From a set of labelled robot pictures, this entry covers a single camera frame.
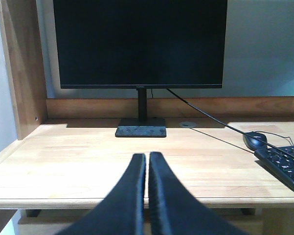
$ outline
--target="desk leg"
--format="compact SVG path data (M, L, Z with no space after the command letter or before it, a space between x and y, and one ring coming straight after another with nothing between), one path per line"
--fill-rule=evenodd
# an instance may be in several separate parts
M264 235L294 235L294 208L263 209Z

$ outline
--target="cable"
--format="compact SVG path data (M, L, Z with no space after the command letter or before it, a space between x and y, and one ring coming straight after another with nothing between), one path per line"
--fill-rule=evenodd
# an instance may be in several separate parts
M275 133L272 133L272 132L266 132L266 131L255 131L255 132L258 132L258 133L266 133L266 134L270 134L270 135L275 135L275 136L281 137L281 138L287 140L290 145L294 146L294 142L293 142L293 140L292 140L292 138L290 136L281 136L281 135L278 135L278 134L275 134Z
M178 99L180 99L182 102L184 102L184 103L186 103L187 105L189 105L190 107L192 107L193 109L195 109L195 110L199 111L200 113L206 115L207 117L213 119L214 121L218 122L219 124L221 124L221 125L223 125L223 126L226 126L226 127L228 127L229 129L231 129L231 130L233 130L233 131L236 131L236 132L238 132L238 133L240 133L240 134L242 134L242 135L245 135L245 136L248 136L248 137L250 137L250 138L252 138L252 139L255 139L255 140L257 140L257 141L259 141L259 142L261 142L261 143L263 143L263 144L265 144L265 145L271 147L271 148L277 149L278 151L281 151L282 153L284 153L284 154L286 154L286 155L290 155L290 156L292 156L292 157L294 158L294 156L293 156L292 154L287 153L286 151L284 151L284 150L282 150L282 149L280 149L280 148L278 148L278 147L276 147L276 146L274 146L274 145L272 145L272 144L270 144L270 143L267 143L267 142L265 142L265 141L259 140L259 139L255 138L255 137L251 136L251 135L248 135L247 133L245 133L245 132L243 132L243 131L241 131L241 130L238 130L238 129L236 129L236 128L230 126L230 125L227 125L226 123L223 123L223 122L219 121L219 120L216 119L215 117L211 116L210 114L208 114L208 113L202 111L201 109L197 108L197 107L194 106L193 104L189 103L187 100L185 100L185 99L179 97L177 94L175 94L174 92L172 92L170 89L167 89L167 91L170 92L170 93L171 93L172 95L174 95L175 97L177 97Z

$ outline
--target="monitor stand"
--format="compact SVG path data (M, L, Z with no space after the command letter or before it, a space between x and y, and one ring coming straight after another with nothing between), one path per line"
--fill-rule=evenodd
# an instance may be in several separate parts
M147 118L147 90L137 88L138 118L122 118L116 137L166 137L166 126L163 118Z

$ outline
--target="desk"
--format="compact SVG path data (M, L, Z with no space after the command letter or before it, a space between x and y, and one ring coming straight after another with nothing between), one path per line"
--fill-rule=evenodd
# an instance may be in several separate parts
M293 117L221 119L242 131L269 131L294 141ZM180 128L181 121L198 126ZM167 118L166 138L116 138L118 122L54 119L12 143L0 153L0 209L92 208L117 183L133 153L148 157L159 151L186 188L208 207L294 212L294 192L260 166L241 134L207 118ZM272 144L289 145L267 136ZM279 221L272 224L278 228ZM284 234L290 235L287 229Z

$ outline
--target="monitor base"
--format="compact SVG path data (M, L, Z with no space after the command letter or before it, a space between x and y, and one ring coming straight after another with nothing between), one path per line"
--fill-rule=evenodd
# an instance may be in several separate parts
M137 118L123 118L119 123L116 137L166 137L166 126L163 118L148 118L139 121Z

